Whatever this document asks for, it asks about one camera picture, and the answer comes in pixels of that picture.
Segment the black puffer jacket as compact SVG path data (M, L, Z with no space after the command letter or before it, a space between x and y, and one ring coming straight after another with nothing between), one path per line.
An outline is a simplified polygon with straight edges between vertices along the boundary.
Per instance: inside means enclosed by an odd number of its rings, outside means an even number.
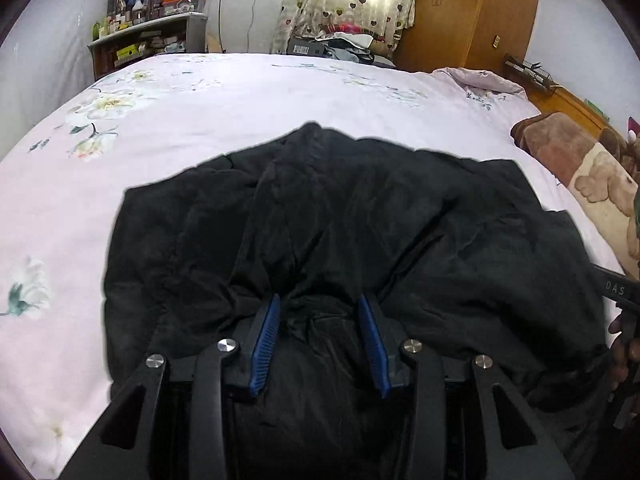
M491 356L579 479L608 367L603 302L566 212L520 168L317 124L127 191L104 280L120 388L153 352L194 356L265 301L282 318L265 393L229 400L234 478L383 477L401 408L376 392L357 300L444 356Z

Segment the clothes pile by window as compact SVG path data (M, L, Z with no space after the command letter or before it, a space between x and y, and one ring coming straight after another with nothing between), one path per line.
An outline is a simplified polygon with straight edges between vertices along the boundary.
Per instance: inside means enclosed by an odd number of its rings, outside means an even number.
M396 65L374 54L369 48L360 47L343 37L312 39L292 37L286 47L287 55L309 56L310 58L332 58L332 60L353 62L363 65L395 68Z

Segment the brown bear print blanket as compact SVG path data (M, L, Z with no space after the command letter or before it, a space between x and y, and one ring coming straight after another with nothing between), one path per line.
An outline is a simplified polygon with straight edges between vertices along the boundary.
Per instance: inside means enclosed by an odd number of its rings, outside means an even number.
M554 112L518 122L515 144L576 198L626 274L639 277L639 181L586 129Z

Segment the brown teddy bear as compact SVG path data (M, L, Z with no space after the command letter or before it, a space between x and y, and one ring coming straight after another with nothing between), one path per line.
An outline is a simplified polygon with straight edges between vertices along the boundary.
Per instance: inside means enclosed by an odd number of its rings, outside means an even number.
M613 129L604 128L600 132L599 142L634 180L639 181L640 148L638 136L625 140Z

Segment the wooden headboard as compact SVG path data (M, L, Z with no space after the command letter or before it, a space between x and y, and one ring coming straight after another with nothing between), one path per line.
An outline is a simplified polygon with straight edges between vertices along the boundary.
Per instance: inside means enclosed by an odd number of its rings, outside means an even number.
M538 64L521 61L507 54L503 59L503 73L525 89L529 101L541 113L564 113L595 138L604 128L610 128L623 139L628 139L628 133L621 133L615 129L597 107L574 96L554 81Z

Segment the pink floral bed cover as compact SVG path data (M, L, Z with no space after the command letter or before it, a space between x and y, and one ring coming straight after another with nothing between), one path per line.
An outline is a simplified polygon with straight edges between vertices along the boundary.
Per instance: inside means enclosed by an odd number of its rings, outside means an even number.
M566 210L590 258L613 249L560 181L517 148L536 114L487 70L407 73L269 54L166 54L106 76L1 163L1 428L53 479L107 404L102 280L127 188L284 136L305 122L478 160L511 159L542 206Z

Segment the orange wooden wardrobe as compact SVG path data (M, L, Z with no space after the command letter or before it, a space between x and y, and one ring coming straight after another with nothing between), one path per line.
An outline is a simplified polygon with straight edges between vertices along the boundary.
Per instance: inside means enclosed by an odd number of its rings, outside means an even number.
M502 74L504 60L526 55L538 0L416 0L394 63L407 72L443 67Z

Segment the dark wooden shelf unit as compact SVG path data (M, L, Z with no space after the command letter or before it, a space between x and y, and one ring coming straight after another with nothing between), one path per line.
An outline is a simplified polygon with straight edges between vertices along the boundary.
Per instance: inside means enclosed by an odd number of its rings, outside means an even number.
M207 16L188 12L156 18L88 45L93 78L99 80L123 67L165 53L205 53Z

